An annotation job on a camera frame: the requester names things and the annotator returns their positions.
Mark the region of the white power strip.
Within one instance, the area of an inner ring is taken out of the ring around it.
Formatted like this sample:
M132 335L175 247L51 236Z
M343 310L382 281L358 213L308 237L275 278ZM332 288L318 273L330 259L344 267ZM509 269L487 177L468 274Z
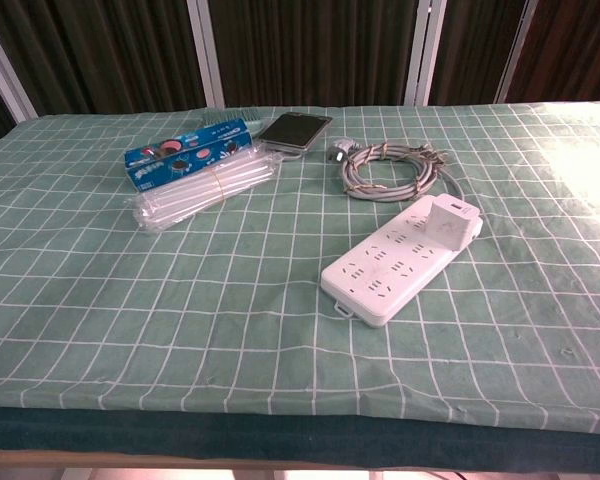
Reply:
M326 267L322 290L344 317L382 327L462 251L426 236L433 195L424 195Z

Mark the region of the white charger block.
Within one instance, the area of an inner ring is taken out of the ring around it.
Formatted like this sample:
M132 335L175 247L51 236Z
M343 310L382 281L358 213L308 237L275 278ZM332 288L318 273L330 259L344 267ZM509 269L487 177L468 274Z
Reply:
M451 251L462 251L479 234L483 225L480 210L452 195L433 198L425 224L426 236Z

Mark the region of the green hand brush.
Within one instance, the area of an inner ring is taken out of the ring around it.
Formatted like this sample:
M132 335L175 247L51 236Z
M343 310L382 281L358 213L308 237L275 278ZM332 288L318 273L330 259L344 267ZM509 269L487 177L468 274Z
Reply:
M255 107L208 108L200 114L200 118L204 126L241 119L252 136L257 135L263 128L262 116Z

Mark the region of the green white checked tablecloth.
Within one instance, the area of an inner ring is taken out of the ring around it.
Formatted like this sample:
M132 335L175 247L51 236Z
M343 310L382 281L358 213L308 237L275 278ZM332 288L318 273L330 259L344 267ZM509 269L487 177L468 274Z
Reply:
M0 140L0 407L359 414L600 433L600 103L349 107L279 176L161 234L124 153L197 111L46 116ZM321 271L400 211L328 146L428 144L480 236L386 326Z

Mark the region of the dark screen smartphone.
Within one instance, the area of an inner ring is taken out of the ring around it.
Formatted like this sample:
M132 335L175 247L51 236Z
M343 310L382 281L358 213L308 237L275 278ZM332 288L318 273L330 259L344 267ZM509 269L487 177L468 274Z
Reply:
M286 112L267 126L258 140L273 150L304 153L331 122L329 116Z

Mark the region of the clear pack of straws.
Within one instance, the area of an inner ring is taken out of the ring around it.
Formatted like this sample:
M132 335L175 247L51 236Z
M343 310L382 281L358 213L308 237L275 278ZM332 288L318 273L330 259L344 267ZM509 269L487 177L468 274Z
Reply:
M160 233L211 206L277 177L284 155L243 150L204 169L126 201L145 232Z

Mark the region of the blue Oreo cookie box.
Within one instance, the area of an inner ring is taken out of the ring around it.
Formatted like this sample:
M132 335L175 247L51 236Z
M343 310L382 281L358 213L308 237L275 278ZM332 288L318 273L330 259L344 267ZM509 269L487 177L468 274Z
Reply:
M144 192L194 174L251 145L245 122L235 119L128 150L124 167L136 190Z

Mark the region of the dark pleated curtain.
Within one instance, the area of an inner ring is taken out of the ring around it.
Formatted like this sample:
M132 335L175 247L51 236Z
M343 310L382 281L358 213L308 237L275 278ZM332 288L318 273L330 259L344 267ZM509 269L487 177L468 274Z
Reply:
M429 103L494 102L525 0L447 0ZM209 0L230 107L396 105L418 0ZM0 0L37 114L206 105L186 0ZM600 0L539 0L506 100L600 100Z

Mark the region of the dark teal table underlay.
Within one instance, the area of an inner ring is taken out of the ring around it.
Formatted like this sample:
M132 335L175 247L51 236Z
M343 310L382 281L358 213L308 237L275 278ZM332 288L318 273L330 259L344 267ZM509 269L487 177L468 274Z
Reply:
M268 416L0 407L0 448L285 459L548 450L600 454L600 434L362 416Z

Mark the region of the white frame post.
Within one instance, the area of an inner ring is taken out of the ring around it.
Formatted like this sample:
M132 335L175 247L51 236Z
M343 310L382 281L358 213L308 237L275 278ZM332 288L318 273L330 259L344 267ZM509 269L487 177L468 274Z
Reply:
M403 104L426 106L429 101L447 0L418 0Z
M38 117L38 114L1 43L0 96L16 123L21 123Z
M504 70L495 93L495 103L505 103L518 65L524 42L531 26L539 0L525 0Z
M186 0L186 3L206 105L224 108L224 92L209 0Z

